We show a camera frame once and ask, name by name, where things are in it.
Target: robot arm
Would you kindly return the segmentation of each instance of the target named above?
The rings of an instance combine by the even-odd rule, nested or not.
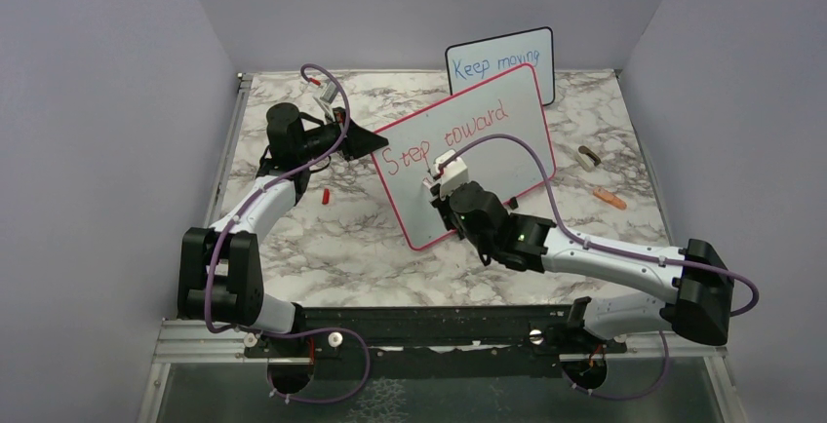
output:
[[[344,110],[331,109],[335,86],[320,88],[314,99],[322,106],[325,122],[298,111],[291,103],[278,103],[267,111],[269,146],[261,157],[250,194],[209,228],[190,228],[181,244],[177,306],[186,318],[204,319],[207,266],[219,234],[229,226],[218,255],[226,275],[216,275],[211,290],[216,321],[276,333],[300,328],[300,307],[264,293],[258,245],[279,218],[293,208],[307,189],[311,170],[305,169],[273,185],[283,174],[305,166],[329,151],[343,131]],[[306,130],[302,121],[317,124]],[[387,139],[354,123],[335,150],[345,160],[364,157],[387,145]],[[241,210],[248,201],[249,205]]]
[[[439,157],[441,168],[453,152]],[[461,159],[434,174],[432,205],[445,225],[467,238],[485,265],[492,260],[505,267],[536,272],[561,272],[593,277],[641,291],[618,298],[580,298],[570,325],[598,341],[625,333],[671,329],[707,345],[724,345],[729,331],[733,282],[715,273],[670,265],[692,260],[721,269],[726,266],[707,243],[690,240],[686,248],[648,247],[576,233],[576,243],[554,220],[509,213],[492,192],[471,181]],[[597,250],[616,248],[657,258],[649,262]]]
[[[211,293],[213,317],[220,322],[278,333],[301,329],[299,306],[264,293],[258,244],[301,199],[310,170],[295,173],[272,186],[269,183],[323,155],[341,136],[344,110],[331,109],[334,96],[334,90],[328,86],[314,97],[324,110],[326,122],[299,112],[290,103],[276,104],[267,111],[270,145],[261,158],[252,189],[263,194],[246,210],[240,211],[240,204],[209,228],[191,228],[183,238],[178,310],[184,317],[204,318],[205,266],[210,264],[218,234],[230,226],[219,253],[220,261],[227,264],[227,275],[216,277]],[[306,130],[302,121],[318,126]],[[346,138],[336,151],[345,160],[351,160],[387,143],[384,137],[351,121]],[[442,167],[449,156],[437,159],[437,167]],[[447,228],[456,229],[460,237],[474,245],[484,264],[496,260],[518,271],[580,274],[641,292],[611,299],[576,300],[569,317],[569,324],[578,329],[574,334],[585,332],[587,341],[606,342],[624,333],[671,328],[698,343],[727,342],[732,281],[667,262],[687,259],[726,269],[705,242],[690,240],[684,249],[659,248],[577,233],[585,240],[579,244],[568,238],[554,220],[509,213],[496,195],[468,178],[461,159],[442,168],[437,180],[431,187],[432,205]],[[238,212],[243,212],[240,218],[233,218]],[[645,254],[659,261],[593,249],[589,246],[592,243]]]

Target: white connector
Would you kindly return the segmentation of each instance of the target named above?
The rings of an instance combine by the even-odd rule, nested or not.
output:
[[[577,161],[577,163],[580,164],[581,167],[583,167],[584,170],[588,172],[594,171],[594,161],[592,161],[592,159],[589,158],[587,155],[583,155],[582,153],[575,153],[574,159]]]
[[[325,119],[329,123],[335,122],[334,112],[331,105],[334,103],[336,96],[336,86],[333,82],[328,81],[320,86],[316,92],[313,93],[313,99],[325,112]]]
[[[434,160],[433,171],[439,173],[440,165],[447,162],[448,159],[455,154],[453,150],[449,150]],[[457,187],[468,182],[468,167],[461,158],[448,163],[442,171],[438,174],[440,183],[440,199],[445,199],[450,196]]]

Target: marble tabletop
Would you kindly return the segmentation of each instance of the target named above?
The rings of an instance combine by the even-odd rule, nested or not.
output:
[[[449,94],[444,71],[338,71],[353,119],[369,130]],[[557,162],[555,197],[565,223],[586,233],[665,246],[666,232],[626,106],[611,70],[558,72],[556,100],[545,107]],[[267,145],[265,113],[290,101],[321,117],[297,72],[258,74],[243,117],[222,215],[248,193]],[[603,160],[586,172],[573,158],[587,145]],[[625,211],[592,195],[600,185],[626,201]],[[324,188],[331,202],[322,205]],[[551,217],[542,188],[521,198],[518,212]],[[569,303],[629,289],[571,274],[485,267],[456,237],[411,250],[370,157],[333,157],[314,174],[301,202],[260,246],[265,290],[305,306],[459,306]]]

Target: lavender wall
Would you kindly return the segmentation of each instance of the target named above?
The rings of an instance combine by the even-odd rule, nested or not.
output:
[[[621,67],[660,0],[200,0],[235,66],[439,68],[447,46],[550,25],[559,68]]]
[[[134,421],[235,72],[197,0],[0,19],[0,420]]]
[[[677,241],[711,241],[762,290],[730,330],[753,422],[827,410],[825,6],[663,0],[620,80]]]

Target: whiteboard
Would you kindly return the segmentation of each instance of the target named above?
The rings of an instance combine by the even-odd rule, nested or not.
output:
[[[428,163],[476,138],[509,134],[528,143],[554,176],[556,170],[533,67],[521,64],[376,131],[388,146],[372,154],[376,171],[408,246],[423,250],[449,236],[422,183]],[[516,143],[489,140],[462,155],[471,180],[501,201],[542,181],[532,157]]]
[[[451,93],[527,62],[537,74],[543,104],[554,101],[554,33],[548,26],[453,45],[445,50]]]

